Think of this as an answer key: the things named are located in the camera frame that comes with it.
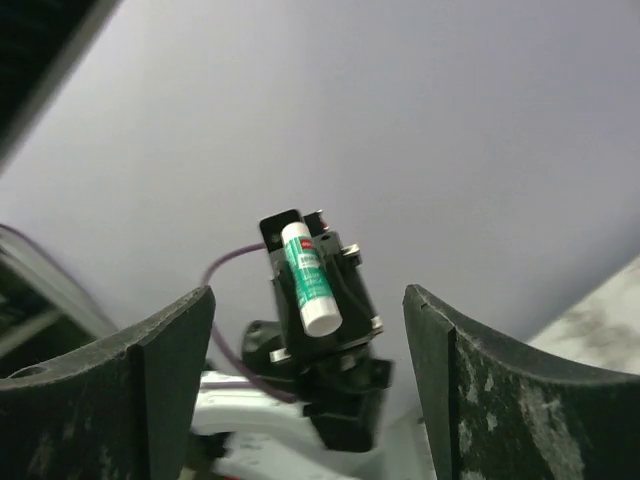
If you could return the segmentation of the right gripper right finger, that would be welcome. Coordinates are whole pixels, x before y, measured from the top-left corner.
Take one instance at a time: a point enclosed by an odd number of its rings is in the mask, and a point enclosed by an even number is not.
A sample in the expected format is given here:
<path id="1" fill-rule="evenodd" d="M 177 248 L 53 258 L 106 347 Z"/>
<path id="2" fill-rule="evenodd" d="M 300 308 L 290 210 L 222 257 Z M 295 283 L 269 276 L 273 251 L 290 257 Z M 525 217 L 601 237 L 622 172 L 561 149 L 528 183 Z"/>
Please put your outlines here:
<path id="1" fill-rule="evenodd" d="M 404 321 L 440 479 L 635 479 L 639 379 L 524 344 L 420 285 Z"/>

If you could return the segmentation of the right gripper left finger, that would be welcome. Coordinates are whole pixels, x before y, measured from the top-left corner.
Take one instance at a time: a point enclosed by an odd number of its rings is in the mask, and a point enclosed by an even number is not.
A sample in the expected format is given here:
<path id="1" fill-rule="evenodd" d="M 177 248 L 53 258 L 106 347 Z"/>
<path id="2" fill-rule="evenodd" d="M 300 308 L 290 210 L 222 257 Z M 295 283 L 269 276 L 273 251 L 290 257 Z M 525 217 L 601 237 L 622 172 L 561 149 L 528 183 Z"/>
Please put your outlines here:
<path id="1" fill-rule="evenodd" d="M 198 287 L 1 381 L 4 479 L 176 479 L 215 312 Z"/>

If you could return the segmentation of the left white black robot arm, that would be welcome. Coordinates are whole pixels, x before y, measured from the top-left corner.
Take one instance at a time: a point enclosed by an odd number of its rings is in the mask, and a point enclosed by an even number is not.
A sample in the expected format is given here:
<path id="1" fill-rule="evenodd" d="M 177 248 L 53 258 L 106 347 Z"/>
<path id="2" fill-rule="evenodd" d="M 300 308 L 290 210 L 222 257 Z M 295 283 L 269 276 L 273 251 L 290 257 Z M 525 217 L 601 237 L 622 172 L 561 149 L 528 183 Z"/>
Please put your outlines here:
<path id="1" fill-rule="evenodd" d="M 394 365 L 373 340 L 383 323 L 344 245 L 320 212 L 260 221 L 277 317 L 245 329 L 234 366 L 202 375 L 193 431 L 223 435 L 215 471 L 233 479 L 346 479 L 377 445 Z"/>

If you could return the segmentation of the green white glue stick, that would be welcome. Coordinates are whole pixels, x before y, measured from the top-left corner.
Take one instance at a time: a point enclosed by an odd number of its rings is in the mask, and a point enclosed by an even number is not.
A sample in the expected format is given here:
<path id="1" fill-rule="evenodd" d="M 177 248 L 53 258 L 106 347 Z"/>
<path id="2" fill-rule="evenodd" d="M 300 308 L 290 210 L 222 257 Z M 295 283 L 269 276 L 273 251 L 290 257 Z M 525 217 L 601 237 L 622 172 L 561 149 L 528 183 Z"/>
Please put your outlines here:
<path id="1" fill-rule="evenodd" d="M 303 222 L 292 222 L 281 231 L 281 240 L 305 333 L 314 338 L 334 333 L 341 326 L 342 317 L 308 227 Z"/>

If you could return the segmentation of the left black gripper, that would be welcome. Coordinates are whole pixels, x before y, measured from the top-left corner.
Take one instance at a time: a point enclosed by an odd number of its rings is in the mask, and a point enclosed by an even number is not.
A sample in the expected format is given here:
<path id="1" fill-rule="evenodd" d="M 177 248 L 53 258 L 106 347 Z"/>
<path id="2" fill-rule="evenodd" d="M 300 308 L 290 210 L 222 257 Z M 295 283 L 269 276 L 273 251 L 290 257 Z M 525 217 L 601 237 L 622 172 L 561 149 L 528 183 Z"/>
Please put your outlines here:
<path id="1" fill-rule="evenodd" d="M 319 212 L 286 210 L 259 230 L 278 319 L 247 328 L 244 365 L 283 390 L 388 388 L 393 364 L 372 351 L 383 327 L 358 271 L 358 246 L 344 247 Z"/>

